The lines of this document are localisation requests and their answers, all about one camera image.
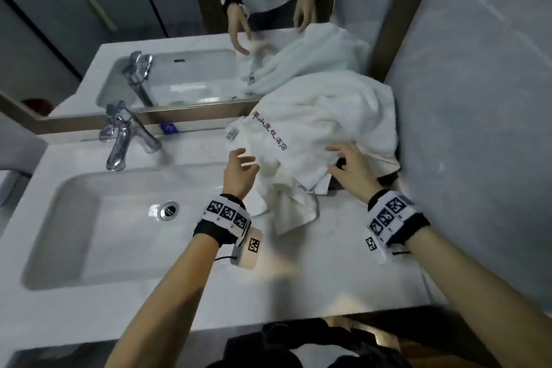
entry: white marble countertop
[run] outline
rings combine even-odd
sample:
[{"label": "white marble countertop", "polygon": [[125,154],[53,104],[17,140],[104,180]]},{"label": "white marble countertop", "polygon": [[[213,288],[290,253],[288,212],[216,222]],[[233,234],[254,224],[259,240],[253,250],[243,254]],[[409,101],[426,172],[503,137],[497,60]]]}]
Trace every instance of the white marble countertop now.
[{"label": "white marble countertop", "polygon": [[[224,130],[171,135],[162,138],[163,150],[151,155],[134,141],[127,169],[222,163],[227,159],[223,137]],[[120,337],[159,282],[42,291],[22,283],[57,188],[73,176],[106,171],[111,147],[98,141],[49,146],[0,238],[0,366],[19,349]],[[256,268],[216,262],[192,329],[431,303],[422,271],[408,256],[380,266],[368,255],[365,205],[345,191],[319,197],[319,203],[317,220],[282,236],[274,234],[267,216],[254,218],[253,225],[264,232]]]},{"label": "white marble countertop", "polygon": [[[245,48],[251,47],[251,42],[245,33],[238,34],[240,43]],[[266,30],[253,33],[252,41],[264,41],[277,52],[300,38],[297,29]],[[185,51],[233,51],[230,37],[227,33],[202,35],[196,37],[149,39],[146,41],[129,41],[121,43],[102,44],[94,56],[77,92],[59,104],[50,117],[73,116],[83,114],[105,113],[104,108],[97,105],[97,97],[102,85],[117,60],[127,58],[134,51],[153,54],[180,53]]]}]

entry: chrome faucet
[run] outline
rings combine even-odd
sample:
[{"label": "chrome faucet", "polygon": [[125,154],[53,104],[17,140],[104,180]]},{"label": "chrome faucet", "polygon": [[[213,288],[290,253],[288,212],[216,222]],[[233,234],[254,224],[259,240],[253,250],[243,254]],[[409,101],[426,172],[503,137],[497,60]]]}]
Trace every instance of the chrome faucet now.
[{"label": "chrome faucet", "polygon": [[144,106],[154,106],[148,95],[149,85],[147,79],[150,75],[154,57],[151,54],[142,54],[142,51],[134,51],[129,56],[129,63],[122,70],[129,86],[142,101]]},{"label": "chrome faucet", "polygon": [[120,172],[127,166],[127,151],[135,135],[146,153],[155,153],[161,148],[161,142],[149,133],[134,113],[130,112],[124,101],[119,101],[116,105],[110,103],[106,108],[106,115],[107,125],[100,131],[99,140],[106,143],[113,138],[117,130],[117,139],[107,158],[107,170]]}]

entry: mirror frame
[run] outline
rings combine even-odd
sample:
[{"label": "mirror frame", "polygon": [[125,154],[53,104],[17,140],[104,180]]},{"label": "mirror frame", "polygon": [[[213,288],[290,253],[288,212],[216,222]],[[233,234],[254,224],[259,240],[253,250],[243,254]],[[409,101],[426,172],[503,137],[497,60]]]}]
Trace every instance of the mirror frame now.
[{"label": "mirror frame", "polygon": [[[367,64],[367,75],[384,82],[422,0],[391,0]],[[144,125],[214,120],[249,115],[258,100],[232,101],[187,107],[134,110]],[[0,93],[0,112],[35,134],[102,129],[104,114],[42,117],[30,108]]]}]

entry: forearm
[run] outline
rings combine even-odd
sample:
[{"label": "forearm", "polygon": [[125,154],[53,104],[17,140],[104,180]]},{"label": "forearm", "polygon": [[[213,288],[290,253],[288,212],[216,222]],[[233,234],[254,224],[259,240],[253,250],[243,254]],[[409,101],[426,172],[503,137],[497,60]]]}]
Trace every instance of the forearm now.
[{"label": "forearm", "polygon": [[193,237],[117,342],[107,368],[173,366],[219,250],[206,234]]},{"label": "forearm", "polygon": [[552,366],[552,321],[537,306],[431,227],[406,246],[502,366]]}]

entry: white sink basin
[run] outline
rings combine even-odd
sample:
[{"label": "white sink basin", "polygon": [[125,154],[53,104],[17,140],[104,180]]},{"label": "white sink basin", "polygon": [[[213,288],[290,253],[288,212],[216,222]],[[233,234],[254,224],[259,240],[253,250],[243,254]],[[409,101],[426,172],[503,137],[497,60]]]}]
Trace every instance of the white sink basin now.
[{"label": "white sink basin", "polygon": [[[24,284],[32,290],[162,277],[220,192],[225,164],[169,166],[73,177],[54,197]],[[176,218],[158,209],[176,201]]]},{"label": "white sink basin", "polygon": [[[122,74],[128,62],[124,57],[113,65],[96,100],[99,107],[120,99],[131,107],[143,106]],[[246,86],[239,79],[236,53],[231,50],[155,54],[146,84],[158,106],[229,101],[237,95],[237,88]]]}]

